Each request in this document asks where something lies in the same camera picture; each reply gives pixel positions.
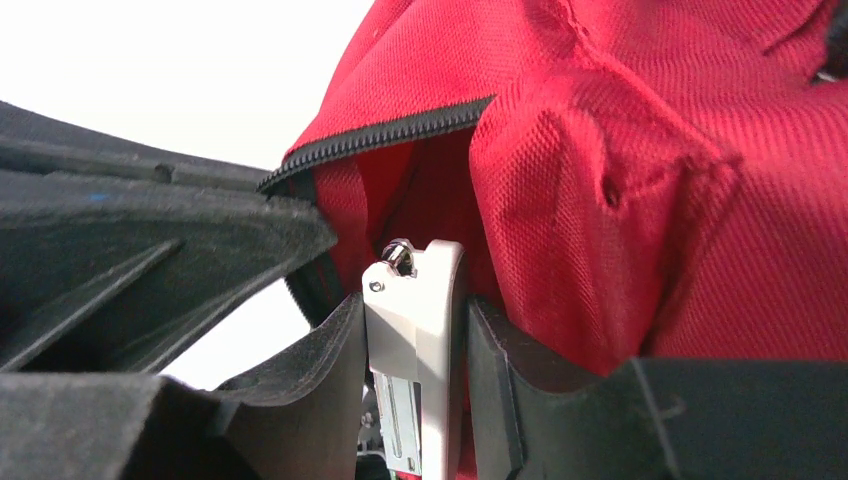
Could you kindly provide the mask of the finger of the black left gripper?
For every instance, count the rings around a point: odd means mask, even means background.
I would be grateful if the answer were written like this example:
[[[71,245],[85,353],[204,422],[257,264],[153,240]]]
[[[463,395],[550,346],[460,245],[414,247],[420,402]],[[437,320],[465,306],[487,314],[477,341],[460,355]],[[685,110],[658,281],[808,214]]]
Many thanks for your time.
[[[1,107],[1,368],[156,372],[328,250],[259,169]]]

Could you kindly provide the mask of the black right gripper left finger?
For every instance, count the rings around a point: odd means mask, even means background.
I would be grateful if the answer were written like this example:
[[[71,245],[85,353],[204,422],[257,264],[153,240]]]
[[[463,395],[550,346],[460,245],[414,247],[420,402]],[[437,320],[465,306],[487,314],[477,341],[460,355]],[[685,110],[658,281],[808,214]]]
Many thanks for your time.
[[[220,391],[140,374],[5,374],[5,479],[351,479],[366,339],[348,296]]]

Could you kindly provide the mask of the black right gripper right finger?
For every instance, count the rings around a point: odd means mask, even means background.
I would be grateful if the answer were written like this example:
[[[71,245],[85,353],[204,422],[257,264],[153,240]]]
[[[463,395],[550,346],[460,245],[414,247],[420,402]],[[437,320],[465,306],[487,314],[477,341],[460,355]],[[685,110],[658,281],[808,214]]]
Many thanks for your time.
[[[468,363],[482,479],[843,479],[843,363],[634,358],[599,377],[479,298]]]

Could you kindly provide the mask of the red student backpack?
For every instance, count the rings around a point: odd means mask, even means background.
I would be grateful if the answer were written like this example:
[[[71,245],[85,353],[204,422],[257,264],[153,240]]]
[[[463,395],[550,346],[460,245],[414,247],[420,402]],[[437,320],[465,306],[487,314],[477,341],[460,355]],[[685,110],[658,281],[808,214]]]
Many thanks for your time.
[[[843,1],[378,1],[259,189],[337,244],[309,319],[395,237],[606,377],[634,358],[847,367]]]

